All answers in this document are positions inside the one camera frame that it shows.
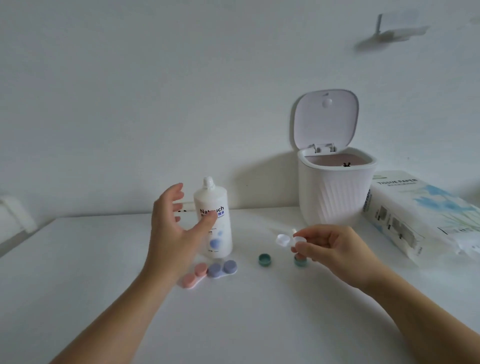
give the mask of hand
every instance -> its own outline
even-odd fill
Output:
[[[342,281],[361,290],[379,279],[388,268],[350,226],[315,225],[296,232],[292,252],[317,261]]]
[[[155,201],[152,213],[152,233],[144,272],[161,274],[172,282],[185,273],[217,219],[215,211],[210,211],[190,230],[184,230],[178,222],[180,217],[173,212],[182,208],[174,203],[183,198],[182,183],[168,188]]]

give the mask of right hand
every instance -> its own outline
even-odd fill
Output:
[[[292,252],[317,261],[352,287],[364,290],[388,271],[350,226],[314,225],[296,232]]]

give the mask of tissue package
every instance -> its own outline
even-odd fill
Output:
[[[401,170],[374,175],[363,213],[418,265],[480,252],[480,209]]]

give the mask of open lid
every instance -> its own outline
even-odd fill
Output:
[[[298,149],[333,144],[341,150],[350,144],[357,127],[359,101],[347,90],[314,91],[298,101],[293,139]]]

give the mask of forearm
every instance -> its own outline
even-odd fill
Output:
[[[480,363],[480,336],[385,270],[364,292],[391,316],[420,363]]]
[[[51,364],[129,363],[174,283],[142,272]]]

